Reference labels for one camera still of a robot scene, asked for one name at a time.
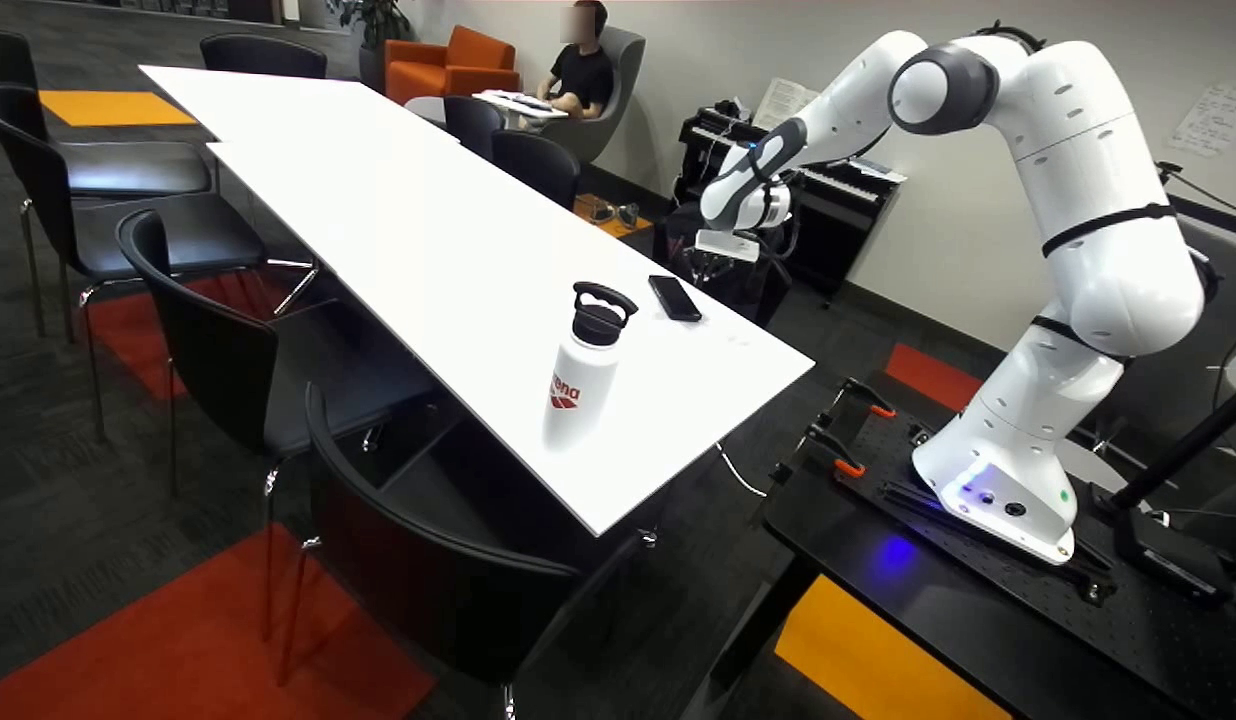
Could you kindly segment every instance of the table leg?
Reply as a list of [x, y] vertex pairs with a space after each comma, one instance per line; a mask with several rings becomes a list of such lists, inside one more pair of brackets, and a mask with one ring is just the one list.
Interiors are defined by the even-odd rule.
[[744, 610], [738, 625], [732, 630], [722, 651], [713, 662], [706, 677], [698, 680], [694, 698], [687, 701], [685, 720], [719, 718], [735, 680], [766, 647], [766, 642], [778, 634], [783, 618], [810, 588], [810, 580], [816, 580], [816, 566], [807, 566], [805, 557], [790, 557], [783, 566], [783, 572], [746, 601], [746, 610]]

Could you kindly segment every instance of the floor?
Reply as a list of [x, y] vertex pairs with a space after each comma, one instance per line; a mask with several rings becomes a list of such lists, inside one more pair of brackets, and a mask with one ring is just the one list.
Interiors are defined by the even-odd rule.
[[[0, 28], [31, 39], [38, 85], [56, 89], [141, 89], [136, 64], [195, 64], [201, 37], [276, 31], [31, 0], [0, 0]], [[285, 31], [285, 39], [327, 49], [332, 73], [351, 78], [351, 49], [339, 37]], [[164, 409], [114, 366], [103, 366], [106, 443], [91, 439], [83, 352], [65, 339], [56, 306], [46, 306], [46, 337], [31, 330], [14, 205], [21, 187], [0, 155], [0, 677], [261, 528], [261, 464], [192, 409], [185, 413], [185, 497], [166, 500]], [[932, 325], [895, 325], [886, 306], [850, 299], [850, 293], [827, 306], [796, 289], [772, 333], [819, 366], [726, 439], [753, 484], [763, 484], [763, 470], [790, 449], [839, 374], [881, 368], [895, 339], [941, 349], [968, 374], [993, 366], [980, 343]], [[599, 610], [579, 610], [525, 674], [518, 718], [676, 718], [735, 614], [783, 559], [753, 525], [754, 507], [758, 500], [722, 464], [698, 462], [685, 474], [659, 500], [659, 548], [630, 559], [599, 601], [619, 610], [613, 625], [586, 625]], [[439, 690], [419, 718], [488, 718], [488, 690], [435, 674]], [[778, 662], [763, 662], [726, 718], [837, 720], [849, 714]]]

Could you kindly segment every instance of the orange chair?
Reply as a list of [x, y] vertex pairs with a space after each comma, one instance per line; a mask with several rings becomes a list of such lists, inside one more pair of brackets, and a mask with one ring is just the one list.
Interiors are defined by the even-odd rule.
[[410, 95], [473, 95], [478, 89], [518, 89], [514, 49], [456, 26], [447, 44], [387, 39], [385, 93], [398, 106]]

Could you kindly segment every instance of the chair backrest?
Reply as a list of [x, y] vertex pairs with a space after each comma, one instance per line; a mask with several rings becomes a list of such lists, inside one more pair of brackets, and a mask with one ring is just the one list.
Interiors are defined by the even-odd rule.
[[[313, 519], [322, 569], [366, 610], [366, 618], [485, 683], [512, 683], [540, 635], [551, 630], [579, 572], [557, 559], [488, 548], [447, 533], [435, 517], [385, 500], [327, 427], [321, 387], [303, 387], [303, 415], [322, 474], [313, 477]], [[435, 437], [387, 484], [407, 484], [433, 456]]]
[[579, 162], [546, 137], [498, 131], [493, 137], [493, 164], [562, 210], [579, 198]]
[[87, 272], [76, 256], [76, 223], [73, 223], [73, 198], [67, 198], [67, 169], [52, 142], [38, 137], [44, 106], [38, 93], [22, 85], [0, 85], [0, 149], [12, 162], [12, 173], [31, 201], [52, 249], [76, 272]]
[[613, 95], [604, 111], [591, 119], [562, 118], [540, 127], [543, 137], [560, 142], [579, 164], [591, 164], [607, 149], [645, 69], [645, 37], [607, 26], [599, 39], [613, 59]]
[[205, 69], [265, 73], [265, 78], [327, 78], [327, 55], [256, 37], [209, 37], [201, 44]]
[[214, 306], [166, 276], [166, 234], [156, 214], [120, 221], [120, 253], [147, 286], [164, 325], [166, 357], [188, 398], [236, 443], [266, 451], [265, 413], [276, 368], [276, 330], [229, 306]]
[[503, 111], [476, 95], [444, 95], [444, 127], [473, 154], [493, 162], [493, 142], [503, 131]]
[[514, 49], [503, 44], [498, 37], [452, 26], [447, 39], [447, 64], [468, 64], [468, 69], [512, 69]]
[[34, 78], [34, 64], [31, 64], [31, 49], [28, 49], [22, 37], [0, 31], [0, 79], [2, 85], [38, 89], [38, 78]]

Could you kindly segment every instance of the chair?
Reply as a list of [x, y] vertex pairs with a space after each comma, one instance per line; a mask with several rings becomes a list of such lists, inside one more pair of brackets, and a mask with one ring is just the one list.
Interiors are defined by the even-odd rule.
[[[31, 49], [22, 37], [0, 31], [0, 79], [38, 89]], [[22, 118], [22, 127], [34, 142], [46, 142], [44, 118]], [[172, 198], [172, 193], [209, 193], [210, 173], [195, 143], [172, 143], [172, 142], [56, 142], [56, 154], [67, 169], [67, 193], [73, 198]], [[34, 272], [34, 249], [31, 249], [31, 205], [21, 201], [21, 240], [28, 256], [28, 279], [31, 279], [31, 313], [34, 333], [44, 337], [44, 299], [38, 299], [38, 272]]]
[[444, 127], [476, 155], [493, 162], [493, 142], [503, 131], [503, 111], [473, 95], [444, 95]]
[[410, 95], [473, 95], [478, 89], [518, 89], [514, 49], [456, 26], [447, 44], [387, 39], [385, 95], [407, 106]]
[[201, 39], [201, 55], [214, 73], [327, 78], [322, 51], [256, 37], [209, 37]]
[[[364, 349], [349, 333], [339, 306], [253, 320], [166, 276], [166, 234], [156, 214], [120, 221], [120, 253], [147, 286], [164, 339], [166, 380], [185, 380], [205, 415], [239, 449], [266, 462], [265, 533], [273, 528], [273, 493], [291, 456], [306, 451], [300, 387], [321, 380], [334, 392], [327, 424], [334, 434], [374, 424], [391, 403], [422, 398], [422, 368], [398, 349]], [[172, 403], [172, 474], [177, 497], [177, 403]], [[273, 610], [273, 536], [265, 544], [265, 614]]]
[[591, 542], [476, 420], [429, 434], [371, 484], [327, 427], [332, 392], [306, 385], [303, 415], [322, 470], [313, 477], [313, 528], [296, 559], [280, 680], [291, 674], [306, 551], [394, 642], [503, 693], [562, 630], [569, 610], [604, 588], [645, 536]]
[[65, 333], [73, 337], [73, 289], [67, 272], [83, 276], [79, 313], [87, 333], [87, 366], [91, 366], [91, 420], [96, 437], [103, 439], [103, 409], [99, 409], [99, 368], [96, 368], [96, 339], [91, 339], [91, 299], [106, 293], [131, 289], [136, 272], [114, 249], [114, 221], [131, 210], [156, 210], [172, 234], [172, 269], [181, 276], [214, 276], [239, 272], [265, 260], [261, 236], [247, 221], [219, 201], [214, 193], [185, 193], [185, 198], [147, 198], [147, 201], [112, 201], [112, 205], [79, 205], [67, 193], [67, 164], [52, 142], [34, 137], [38, 95], [21, 85], [0, 85], [0, 149], [21, 178], [38, 228], [56, 249], [61, 272], [61, 313]]
[[607, 26], [599, 39], [613, 59], [613, 102], [604, 111], [591, 119], [560, 118], [534, 127], [540, 137], [562, 143], [579, 164], [591, 164], [607, 149], [645, 69], [645, 37]]
[[546, 137], [498, 131], [493, 137], [493, 164], [562, 210], [579, 198], [579, 162]]

